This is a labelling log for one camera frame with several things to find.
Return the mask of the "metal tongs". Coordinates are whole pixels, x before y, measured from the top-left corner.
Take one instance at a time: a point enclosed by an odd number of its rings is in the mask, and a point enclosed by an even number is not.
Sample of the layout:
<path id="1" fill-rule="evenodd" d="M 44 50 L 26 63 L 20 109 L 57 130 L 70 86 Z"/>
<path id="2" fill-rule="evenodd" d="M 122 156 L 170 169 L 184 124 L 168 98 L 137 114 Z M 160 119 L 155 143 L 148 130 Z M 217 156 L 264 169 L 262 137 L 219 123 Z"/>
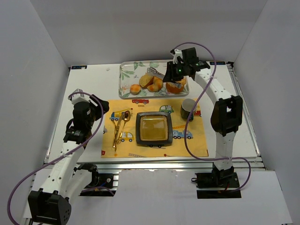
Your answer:
<path id="1" fill-rule="evenodd" d="M 157 77 L 159 79 L 162 79 L 162 80 L 165 76 L 164 74 L 158 72 L 155 68 L 152 68 L 152 67 L 147 68 L 147 72 L 150 75 L 155 76 L 155 77 Z M 180 84 L 180 83 L 174 83 L 174 85 L 175 85 L 176 88 L 181 88 L 182 87 L 182 84 Z"/>

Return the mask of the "sliced bread piece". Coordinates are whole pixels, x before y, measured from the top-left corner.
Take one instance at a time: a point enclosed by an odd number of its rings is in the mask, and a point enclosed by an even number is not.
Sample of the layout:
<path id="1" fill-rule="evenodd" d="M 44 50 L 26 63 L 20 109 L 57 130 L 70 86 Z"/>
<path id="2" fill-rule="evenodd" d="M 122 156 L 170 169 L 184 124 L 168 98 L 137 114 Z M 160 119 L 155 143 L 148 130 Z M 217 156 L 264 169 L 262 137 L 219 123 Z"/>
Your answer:
<path id="1" fill-rule="evenodd" d="M 141 88 L 145 89 L 151 84 L 153 84 L 153 80 L 154 80 L 154 76 L 146 73 L 145 75 L 141 76 L 139 80 L 139 85 L 141 86 Z"/>

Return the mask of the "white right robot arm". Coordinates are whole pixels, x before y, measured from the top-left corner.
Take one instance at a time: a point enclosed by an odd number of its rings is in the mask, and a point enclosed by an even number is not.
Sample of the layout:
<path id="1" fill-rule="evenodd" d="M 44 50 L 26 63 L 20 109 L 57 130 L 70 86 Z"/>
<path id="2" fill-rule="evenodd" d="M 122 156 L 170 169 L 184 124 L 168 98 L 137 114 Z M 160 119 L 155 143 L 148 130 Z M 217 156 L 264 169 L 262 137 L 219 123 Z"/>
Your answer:
<path id="1" fill-rule="evenodd" d="M 221 176 L 233 173 L 233 140 L 242 124 L 243 100 L 228 92 L 214 77 L 213 69 L 205 61 L 200 61 L 196 49 L 171 50 L 173 60 L 167 63 L 163 82 L 178 84 L 184 76 L 191 77 L 206 92 L 214 108 L 210 118 L 213 130 L 216 132 L 216 160 L 213 170 Z"/>

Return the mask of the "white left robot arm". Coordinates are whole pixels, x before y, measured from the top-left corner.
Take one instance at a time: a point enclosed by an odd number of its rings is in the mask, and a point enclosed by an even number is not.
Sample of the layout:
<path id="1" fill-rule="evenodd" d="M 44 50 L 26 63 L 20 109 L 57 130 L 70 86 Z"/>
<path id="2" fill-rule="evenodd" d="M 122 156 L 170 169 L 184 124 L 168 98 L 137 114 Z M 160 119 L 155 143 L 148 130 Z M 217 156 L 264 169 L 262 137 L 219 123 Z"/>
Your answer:
<path id="1" fill-rule="evenodd" d="M 70 219 L 72 201 L 88 185 L 98 181 L 97 166 L 78 164 L 88 141 L 95 135 L 94 122 L 102 121 L 109 111 L 109 103 L 95 95 L 86 98 L 76 90 L 69 96 L 73 105 L 73 117 L 66 125 L 59 159 L 39 190 L 32 190 L 28 204 L 33 222 L 48 225 L 65 225 Z"/>

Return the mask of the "sugar topped round bread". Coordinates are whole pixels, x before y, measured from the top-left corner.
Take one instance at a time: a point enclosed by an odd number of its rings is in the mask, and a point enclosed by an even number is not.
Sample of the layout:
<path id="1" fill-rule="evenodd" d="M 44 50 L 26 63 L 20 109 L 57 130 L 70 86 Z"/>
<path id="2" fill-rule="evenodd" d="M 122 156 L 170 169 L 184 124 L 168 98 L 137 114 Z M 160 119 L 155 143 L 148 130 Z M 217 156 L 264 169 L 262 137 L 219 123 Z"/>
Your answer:
<path id="1" fill-rule="evenodd" d="M 173 94 L 178 94 L 183 91 L 186 83 L 187 83 L 187 80 L 184 77 L 182 80 L 177 81 L 175 83 L 167 82 L 165 86 L 166 86 L 166 89 L 168 92 L 173 93 Z"/>

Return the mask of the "green mug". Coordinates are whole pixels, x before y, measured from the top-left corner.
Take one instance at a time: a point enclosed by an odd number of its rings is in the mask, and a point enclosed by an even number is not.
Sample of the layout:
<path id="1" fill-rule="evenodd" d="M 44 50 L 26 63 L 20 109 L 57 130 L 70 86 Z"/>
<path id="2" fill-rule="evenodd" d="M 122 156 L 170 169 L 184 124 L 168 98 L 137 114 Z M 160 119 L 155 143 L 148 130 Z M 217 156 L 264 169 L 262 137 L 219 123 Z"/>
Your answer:
<path id="1" fill-rule="evenodd" d="M 181 107 L 180 107 L 180 115 L 181 115 L 182 119 L 187 120 L 189 117 L 189 114 L 192 113 L 189 121 L 194 120 L 194 113 L 196 112 L 196 108 L 197 108 L 194 105 L 195 105 L 195 101 L 193 99 L 186 98 L 183 100 Z"/>

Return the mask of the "gold knife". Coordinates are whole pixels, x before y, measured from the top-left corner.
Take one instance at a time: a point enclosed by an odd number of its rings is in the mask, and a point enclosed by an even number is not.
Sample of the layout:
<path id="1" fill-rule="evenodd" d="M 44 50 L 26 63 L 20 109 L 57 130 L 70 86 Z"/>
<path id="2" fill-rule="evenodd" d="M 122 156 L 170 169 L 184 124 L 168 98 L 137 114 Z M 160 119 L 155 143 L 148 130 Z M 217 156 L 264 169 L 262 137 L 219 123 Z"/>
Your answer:
<path id="1" fill-rule="evenodd" d="M 114 129 L 114 138 L 113 138 L 113 143 L 112 146 L 114 148 L 114 150 L 117 150 L 117 140 L 119 138 L 119 130 L 120 130 L 120 125 L 124 119 L 124 112 L 121 113 L 119 120 L 117 121 L 117 123 L 114 123 L 115 129 Z"/>

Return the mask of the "gold fork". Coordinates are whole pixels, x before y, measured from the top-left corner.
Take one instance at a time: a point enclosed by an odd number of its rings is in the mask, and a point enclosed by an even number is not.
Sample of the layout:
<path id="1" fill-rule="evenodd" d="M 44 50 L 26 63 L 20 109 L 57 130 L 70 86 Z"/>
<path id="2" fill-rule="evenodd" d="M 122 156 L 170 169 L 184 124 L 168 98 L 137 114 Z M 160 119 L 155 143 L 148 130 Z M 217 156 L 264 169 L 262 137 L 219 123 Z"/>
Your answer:
<path id="1" fill-rule="evenodd" d="M 114 151 L 117 150 L 117 140 L 118 140 L 118 135 L 119 135 L 119 128 L 120 128 L 120 123 L 119 121 L 115 123 L 115 121 L 112 121 L 114 124 L 114 136 L 113 136 L 113 142 L 112 142 L 112 147 Z"/>

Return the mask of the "yellow vehicle print placemat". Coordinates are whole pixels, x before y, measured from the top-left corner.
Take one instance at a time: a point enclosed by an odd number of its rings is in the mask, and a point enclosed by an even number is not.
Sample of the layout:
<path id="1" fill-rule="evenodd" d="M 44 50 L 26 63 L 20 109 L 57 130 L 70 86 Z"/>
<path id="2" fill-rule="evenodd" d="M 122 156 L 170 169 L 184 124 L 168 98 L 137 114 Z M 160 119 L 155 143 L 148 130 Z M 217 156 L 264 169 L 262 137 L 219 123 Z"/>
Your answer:
<path id="1" fill-rule="evenodd" d="M 208 157 L 203 120 L 200 107 L 197 107 L 194 120 L 186 124 L 181 118 L 182 98 L 110 100 L 109 112 L 105 115 L 105 133 L 101 155 L 104 158 L 152 158 L 152 157 L 188 157 L 190 150 L 197 157 Z M 122 112 L 129 110 L 131 119 L 126 123 L 121 142 L 117 150 L 113 149 L 114 124 Z M 169 146 L 149 147 L 136 143 L 135 121 L 137 113 L 165 112 L 172 118 L 173 142 Z"/>

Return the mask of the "gold spoon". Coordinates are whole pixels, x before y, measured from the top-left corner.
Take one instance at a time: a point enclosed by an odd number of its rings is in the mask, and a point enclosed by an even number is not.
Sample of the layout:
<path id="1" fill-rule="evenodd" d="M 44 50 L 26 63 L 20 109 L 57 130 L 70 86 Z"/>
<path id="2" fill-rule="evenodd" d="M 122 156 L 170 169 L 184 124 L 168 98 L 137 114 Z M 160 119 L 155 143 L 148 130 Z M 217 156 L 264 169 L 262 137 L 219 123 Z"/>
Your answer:
<path id="1" fill-rule="evenodd" d="M 123 121 L 122 121 L 122 123 L 121 123 L 121 125 L 120 125 L 119 138 L 118 138 L 118 140 L 117 140 L 117 143 L 120 143 L 120 142 L 121 142 L 122 133 L 123 133 L 123 131 L 124 131 L 125 125 L 126 125 L 126 123 L 129 122 L 130 119 L 131 119 L 131 113 L 130 113 L 129 110 L 125 111 L 124 113 L 125 113 L 125 114 L 124 114 L 124 119 L 123 119 Z"/>

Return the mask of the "small round bun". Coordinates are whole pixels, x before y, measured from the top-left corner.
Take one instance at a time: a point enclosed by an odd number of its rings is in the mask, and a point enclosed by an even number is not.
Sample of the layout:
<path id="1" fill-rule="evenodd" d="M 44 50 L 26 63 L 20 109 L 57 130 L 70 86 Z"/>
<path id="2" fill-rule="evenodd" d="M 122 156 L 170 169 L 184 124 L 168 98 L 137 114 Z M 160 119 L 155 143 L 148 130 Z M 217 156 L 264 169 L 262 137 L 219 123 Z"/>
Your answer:
<path id="1" fill-rule="evenodd" d="M 141 91 L 141 86 L 139 84 L 132 84 L 130 86 L 130 93 L 137 95 Z"/>

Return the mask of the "floral serving tray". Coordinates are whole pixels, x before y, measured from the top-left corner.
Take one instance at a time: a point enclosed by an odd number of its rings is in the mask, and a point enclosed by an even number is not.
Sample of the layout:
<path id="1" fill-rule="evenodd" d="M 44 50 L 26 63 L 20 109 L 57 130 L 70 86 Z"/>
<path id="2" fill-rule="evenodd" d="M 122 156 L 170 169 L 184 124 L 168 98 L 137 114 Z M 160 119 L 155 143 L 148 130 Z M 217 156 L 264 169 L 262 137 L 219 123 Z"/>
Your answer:
<path id="1" fill-rule="evenodd" d="M 119 96 L 126 98 L 167 98 L 187 96 L 189 85 L 184 79 L 178 86 L 163 82 L 166 60 L 123 62 L 119 71 Z"/>

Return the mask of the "black square plate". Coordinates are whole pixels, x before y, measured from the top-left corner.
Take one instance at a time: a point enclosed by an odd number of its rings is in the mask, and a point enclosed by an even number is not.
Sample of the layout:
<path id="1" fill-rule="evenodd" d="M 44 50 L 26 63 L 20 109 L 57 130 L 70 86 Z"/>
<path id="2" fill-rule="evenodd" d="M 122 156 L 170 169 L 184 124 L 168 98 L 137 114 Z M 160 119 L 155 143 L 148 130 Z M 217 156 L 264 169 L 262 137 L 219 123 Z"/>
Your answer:
<path id="1" fill-rule="evenodd" d="M 138 145 L 163 147 L 173 142 L 172 118 L 168 112 L 139 112 L 135 121 Z"/>

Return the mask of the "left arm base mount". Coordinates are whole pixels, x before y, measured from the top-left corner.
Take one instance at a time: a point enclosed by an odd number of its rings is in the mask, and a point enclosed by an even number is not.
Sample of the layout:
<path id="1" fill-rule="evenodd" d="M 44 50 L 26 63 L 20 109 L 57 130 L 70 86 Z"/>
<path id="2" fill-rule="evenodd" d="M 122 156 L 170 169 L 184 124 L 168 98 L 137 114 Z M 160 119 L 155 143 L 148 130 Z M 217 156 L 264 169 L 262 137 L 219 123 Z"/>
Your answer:
<path id="1" fill-rule="evenodd" d="M 89 171 L 91 174 L 91 182 L 84 190 L 91 188 L 89 191 L 82 191 L 80 196 L 108 196 L 113 197 L 116 190 L 113 190 L 113 177 L 112 173 L 101 173 L 95 164 L 85 163 L 79 164 L 74 167 L 74 173 L 77 171 Z"/>

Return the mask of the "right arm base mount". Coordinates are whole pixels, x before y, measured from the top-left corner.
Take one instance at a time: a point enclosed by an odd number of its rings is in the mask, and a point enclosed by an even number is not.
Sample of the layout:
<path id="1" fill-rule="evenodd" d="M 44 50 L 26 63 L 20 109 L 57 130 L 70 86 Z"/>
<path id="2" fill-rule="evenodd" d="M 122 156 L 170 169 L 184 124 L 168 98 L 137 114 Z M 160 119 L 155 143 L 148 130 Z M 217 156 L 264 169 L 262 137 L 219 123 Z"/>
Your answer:
<path id="1" fill-rule="evenodd" d="M 191 182 L 196 185 L 198 199 L 241 198 L 240 183 L 234 167 L 220 171 L 213 166 L 211 172 L 196 173 Z"/>

